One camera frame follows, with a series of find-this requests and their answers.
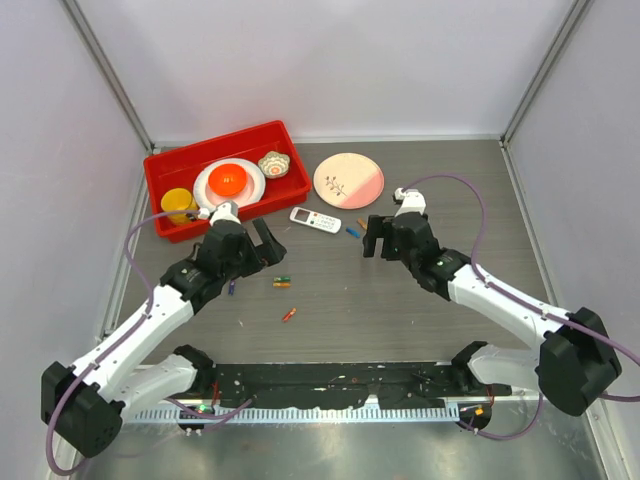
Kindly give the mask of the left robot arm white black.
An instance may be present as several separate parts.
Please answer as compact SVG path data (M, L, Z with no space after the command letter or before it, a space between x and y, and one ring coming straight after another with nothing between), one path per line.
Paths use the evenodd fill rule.
M110 336L71 365L52 363L41 377L46 439L55 435L93 458L116 438L124 422L175 394L205 397L214 363L183 345L145 372L136 369L161 341L192 319L223 287L280 263L286 248L263 219L253 223L255 244L235 220L216 220L192 253L171 265L147 300Z

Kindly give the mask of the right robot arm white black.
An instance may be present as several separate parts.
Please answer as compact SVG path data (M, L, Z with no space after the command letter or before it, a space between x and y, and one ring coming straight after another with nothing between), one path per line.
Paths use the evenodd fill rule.
M621 375L595 312L568 312L492 279L465 254L441 247L427 215L370 216L364 256L373 256L377 247L383 259L401 262L422 289L480 313L526 344L524 350L486 342L466 347L451 371L460 393L509 385L537 391L562 412L580 416Z

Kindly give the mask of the white remote control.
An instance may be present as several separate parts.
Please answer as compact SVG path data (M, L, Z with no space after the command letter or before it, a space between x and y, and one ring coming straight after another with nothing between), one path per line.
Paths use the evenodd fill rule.
M337 234L342 227L340 219L303 207L294 207L290 212L289 220L329 234Z

